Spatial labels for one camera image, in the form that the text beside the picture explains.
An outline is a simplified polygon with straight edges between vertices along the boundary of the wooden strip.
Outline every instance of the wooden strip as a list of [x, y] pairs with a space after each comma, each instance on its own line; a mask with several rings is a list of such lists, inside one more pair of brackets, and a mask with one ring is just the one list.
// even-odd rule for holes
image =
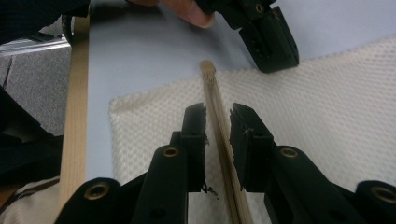
[[212, 101], [213, 97], [213, 81], [215, 79], [215, 66], [212, 62], [205, 60], [201, 61], [201, 72], [204, 80], [204, 93], [206, 99], [206, 107], [213, 124], [213, 134], [215, 135], [216, 144], [218, 147], [219, 160], [221, 165], [221, 174], [224, 181], [225, 194], [227, 197], [228, 208], [230, 209], [231, 219], [233, 224], [241, 223], [241, 218], [238, 213], [233, 189], [233, 181], [229, 167], [231, 166], [227, 156], [227, 149], [224, 146], [223, 138], [221, 136], [219, 119], [216, 113], [215, 106]]
[[246, 193], [240, 190], [236, 170], [233, 167], [233, 150], [228, 143], [230, 127], [226, 125], [225, 120], [228, 116], [224, 114], [225, 110], [223, 110], [220, 103], [219, 87], [215, 75], [216, 69], [212, 62], [202, 61], [201, 71], [204, 79], [207, 109], [213, 121], [221, 171], [233, 223], [253, 223], [248, 208]]
[[85, 182], [90, 18], [76, 18], [66, 103], [60, 209]]
[[223, 106], [221, 104], [221, 94], [219, 92], [219, 86], [217, 83], [217, 80], [214, 80], [213, 83], [213, 103], [215, 105], [215, 108], [217, 109], [218, 112], [218, 118], [219, 118], [219, 126], [221, 128], [221, 134], [222, 138], [224, 141], [224, 145], [226, 148], [225, 154], [228, 156], [228, 161], [229, 161], [229, 173], [230, 173], [230, 178], [232, 180], [232, 185], [233, 185], [233, 194], [235, 197], [235, 202], [236, 202], [236, 207], [238, 209], [238, 214], [241, 220], [241, 223], [253, 223], [253, 219], [250, 214], [250, 210], [248, 207], [248, 200], [247, 200], [247, 195], [245, 190], [240, 190], [240, 183], [238, 180], [238, 175], [236, 173], [236, 169], [233, 166], [233, 148], [229, 144], [229, 139], [230, 139], [230, 130], [231, 127], [227, 125], [226, 119], [229, 118], [227, 116], [227, 110], [223, 109]]

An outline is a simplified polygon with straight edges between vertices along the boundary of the gray fabric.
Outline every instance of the gray fabric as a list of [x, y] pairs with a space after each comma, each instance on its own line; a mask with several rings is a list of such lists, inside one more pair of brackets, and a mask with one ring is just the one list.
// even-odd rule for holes
[[10, 60], [11, 56], [0, 57], [0, 86], [3, 86], [3, 83], [6, 80]]
[[70, 47], [19, 54], [8, 75], [8, 94], [54, 135], [64, 133], [70, 55]]

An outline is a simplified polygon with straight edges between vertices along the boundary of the beige fabric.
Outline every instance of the beige fabric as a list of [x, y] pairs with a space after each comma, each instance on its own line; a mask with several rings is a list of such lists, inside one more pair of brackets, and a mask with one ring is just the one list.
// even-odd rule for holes
[[[17, 190], [21, 193], [27, 189], [50, 182], [59, 177], [43, 180], [26, 185]], [[59, 184], [40, 190], [31, 196], [18, 199], [9, 206], [1, 215], [2, 224], [51, 224], [58, 216]]]

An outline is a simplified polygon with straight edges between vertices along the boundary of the white textured cloth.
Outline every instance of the white textured cloth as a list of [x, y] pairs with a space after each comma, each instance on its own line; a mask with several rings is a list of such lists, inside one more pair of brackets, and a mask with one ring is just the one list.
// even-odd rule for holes
[[[216, 77], [222, 113], [233, 103], [252, 107], [278, 145], [301, 149], [333, 183], [396, 186], [396, 36], [271, 75]], [[267, 223], [263, 194], [247, 202], [253, 220]]]
[[[196, 76], [111, 101], [114, 175], [121, 184], [145, 173], [154, 151], [169, 144], [173, 131], [181, 131], [185, 108], [205, 101], [203, 85]], [[220, 200], [209, 193], [190, 193], [189, 223], [231, 222], [211, 125], [207, 116], [206, 135], [210, 144], [205, 150], [206, 183]]]
[[[367, 179], [396, 185], [396, 36], [271, 75], [252, 69], [216, 77], [221, 113], [228, 117], [233, 103], [252, 107], [277, 144], [304, 151], [335, 184], [352, 191]], [[199, 77], [114, 99], [116, 179], [123, 184], [146, 172], [154, 150], [181, 129], [184, 109], [204, 101]], [[230, 223], [207, 120], [206, 181], [221, 200], [190, 194], [189, 223]], [[249, 193], [247, 200], [255, 222], [267, 223], [263, 194]]]

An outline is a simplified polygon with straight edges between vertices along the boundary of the clamp jaw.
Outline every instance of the clamp jaw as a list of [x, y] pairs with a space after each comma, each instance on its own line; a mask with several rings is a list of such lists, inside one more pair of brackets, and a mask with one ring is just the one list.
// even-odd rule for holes
[[205, 14], [219, 12], [247, 46], [258, 68], [271, 73], [297, 66], [297, 45], [275, 0], [196, 0]]

